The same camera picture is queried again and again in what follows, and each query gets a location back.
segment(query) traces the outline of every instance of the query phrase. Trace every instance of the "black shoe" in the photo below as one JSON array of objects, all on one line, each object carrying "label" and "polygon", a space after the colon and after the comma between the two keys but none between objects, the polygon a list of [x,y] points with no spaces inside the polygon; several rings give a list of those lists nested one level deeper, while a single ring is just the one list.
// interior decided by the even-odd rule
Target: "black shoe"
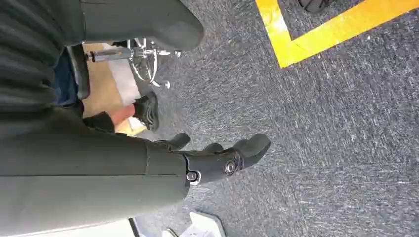
[{"label": "black shoe", "polygon": [[156,131],[159,128],[158,102],[154,92],[136,99],[134,107],[134,117],[139,119],[148,130]]},{"label": "black shoe", "polygon": [[304,10],[311,13],[321,12],[328,7],[334,0],[298,0]]}]

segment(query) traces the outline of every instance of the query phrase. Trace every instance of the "person's leg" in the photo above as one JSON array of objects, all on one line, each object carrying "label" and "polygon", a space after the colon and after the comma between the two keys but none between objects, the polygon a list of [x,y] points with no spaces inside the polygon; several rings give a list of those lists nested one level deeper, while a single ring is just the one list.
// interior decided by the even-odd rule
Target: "person's leg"
[{"label": "person's leg", "polygon": [[148,38],[166,48],[190,50],[204,29],[179,0],[81,0],[85,41]]},{"label": "person's leg", "polygon": [[318,13],[328,7],[334,0],[298,0],[304,10]]},{"label": "person's leg", "polygon": [[148,130],[155,131],[159,127],[158,102],[154,92],[135,100],[134,103],[122,109],[109,113],[114,126],[121,124],[129,117],[139,119]]}]

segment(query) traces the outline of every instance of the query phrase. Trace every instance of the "prosthetic finger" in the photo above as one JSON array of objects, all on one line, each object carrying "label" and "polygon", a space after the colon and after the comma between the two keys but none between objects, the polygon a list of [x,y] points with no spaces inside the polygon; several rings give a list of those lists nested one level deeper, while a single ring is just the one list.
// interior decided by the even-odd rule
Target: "prosthetic finger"
[{"label": "prosthetic finger", "polygon": [[175,152],[184,148],[190,141],[191,138],[187,134],[179,133],[176,136],[174,136],[171,140],[160,140],[154,143],[164,147],[168,151]]},{"label": "prosthetic finger", "polygon": [[207,147],[205,147],[202,151],[206,153],[220,153],[224,150],[222,145],[218,143],[211,143]]}]

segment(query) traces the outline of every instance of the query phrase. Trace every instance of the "gray carpet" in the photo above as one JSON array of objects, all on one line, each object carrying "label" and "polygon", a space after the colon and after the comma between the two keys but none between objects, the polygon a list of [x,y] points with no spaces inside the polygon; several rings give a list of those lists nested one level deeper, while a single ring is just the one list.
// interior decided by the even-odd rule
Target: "gray carpet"
[{"label": "gray carpet", "polygon": [[[319,17],[281,7],[297,37],[359,1],[342,2]],[[206,37],[165,61],[161,128],[140,136],[186,132],[196,150],[266,133],[273,146],[256,167],[138,216],[148,237],[181,233],[192,210],[230,237],[419,236],[418,10],[280,69],[254,0],[185,4]]]}]

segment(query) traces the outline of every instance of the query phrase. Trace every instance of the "black boot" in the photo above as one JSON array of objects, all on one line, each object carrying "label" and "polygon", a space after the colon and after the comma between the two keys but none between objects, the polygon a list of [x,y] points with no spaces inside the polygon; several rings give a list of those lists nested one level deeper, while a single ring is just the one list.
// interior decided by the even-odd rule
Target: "black boot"
[{"label": "black boot", "polygon": [[135,100],[134,117],[139,119],[148,130],[156,131],[159,128],[158,102],[154,92]]},{"label": "black boot", "polygon": [[311,13],[321,12],[328,7],[334,0],[298,0],[304,10]]}]

